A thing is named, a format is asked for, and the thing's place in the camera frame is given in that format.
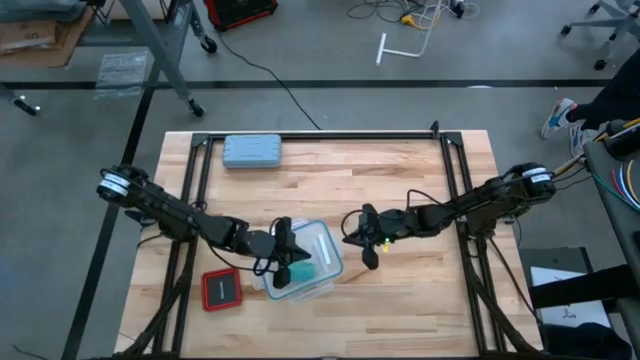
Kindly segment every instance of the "wooden table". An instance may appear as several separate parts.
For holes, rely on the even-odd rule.
[[[473,183],[480,185],[497,174],[488,135],[486,131],[462,134]],[[155,181],[174,195],[179,195],[182,188],[190,139],[191,133],[175,132],[167,133],[164,139]],[[199,241],[181,356],[477,355],[453,226],[438,237],[406,239],[393,244],[389,253],[378,251],[380,267],[376,271],[362,264],[360,248],[340,241],[342,217],[365,202],[380,211],[403,208],[410,188],[448,200],[439,142],[317,140],[284,142],[282,149],[282,166],[278,169],[226,170],[221,158],[223,144],[217,142],[209,174],[207,212],[244,219],[256,229],[267,228],[278,216],[322,219],[342,246],[344,272],[332,292],[295,305],[269,300],[263,291],[253,289],[253,274],[242,272],[242,305],[207,313],[202,310],[200,275],[226,266]],[[459,172],[456,175],[462,192]],[[194,197],[196,187],[194,180]],[[425,200],[416,197],[412,204],[418,203]],[[356,223],[354,216],[347,222],[348,231]],[[148,229],[143,237],[157,231]],[[511,227],[499,225],[494,239],[520,286],[526,289]],[[169,241],[163,239],[140,248],[117,351],[132,343],[129,337],[136,337],[158,308],[169,248]],[[223,255],[240,266],[253,263],[250,258]],[[490,249],[488,256],[501,308],[525,338],[540,348],[534,318],[518,298],[495,252]],[[493,346],[488,316],[482,308],[487,343]],[[165,340],[168,348],[171,334],[165,339],[169,339]]]

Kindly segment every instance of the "red coaster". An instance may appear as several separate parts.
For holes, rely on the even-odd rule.
[[[217,311],[242,303],[240,272],[224,269],[202,274],[202,307],[204,311]]]

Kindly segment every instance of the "person's foot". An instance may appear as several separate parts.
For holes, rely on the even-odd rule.
[[[571,99],[562,98],[556,102],[556,104],[551,109],[549,116],[547,116],[547,120],[542,125],[542,132],[540,135],[544,139],[548,139],[552,134],[556,131],[569,126],[569,121],[567,121],[567,113],[578,106]]]
[[[598,136],[597,130],[580,129],[582,124],[576,124],[569,128],[569,141],[571,141],[571,155],[576,157],[584,152],[582,146],[588,142],[595,140]]]

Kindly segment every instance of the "red case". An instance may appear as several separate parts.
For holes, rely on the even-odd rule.
[[[209,10],[209,21],[213,24],[213,27],[218,31],[226,31],[227,29],[240,26],[255,19],[259,19],[263,16],[271,15],[276,11],[278,7],[277,0],[269,0],[268,6],[262,6],[257,8],[253,14],[233,14],[228,18],[221,19],[216,8],[216,1],[222,2],[222,0],[204,0],[204,4]]]
[[[235,280],[236,300],[233,302],[224,303],[221,305],[208,306],[207,304],[209,304],[209,299],[208,299],[209,292],[207,291],[207,279],[213,278],[213,277],[220,277],[224,275],[230,275],[230,274],[233,274],[233,278]],[[202,308],[204,309],[204,311],[217,311],[217,310],[238,306],[242,304],[242,291],[240,288],[240,272],[238,271],[238,269],[229,268],[229,269],[223,269],[223,270],[204,273],[202,274],[201,291],[202,291]]]

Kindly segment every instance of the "container lid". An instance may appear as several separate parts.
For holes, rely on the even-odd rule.
[[[296,244],[311,254],[303,260],[315,267],[314,277],[307,281],[294,282],[282,289],[273,287],[273,274],[267,273],[262,279],[267,294],[273,300],[280,300],[294,293],[313,287],[342,274],[341,252],[338,250],[329,228],[324,221],[314,220],[292,229],[296,234]]]

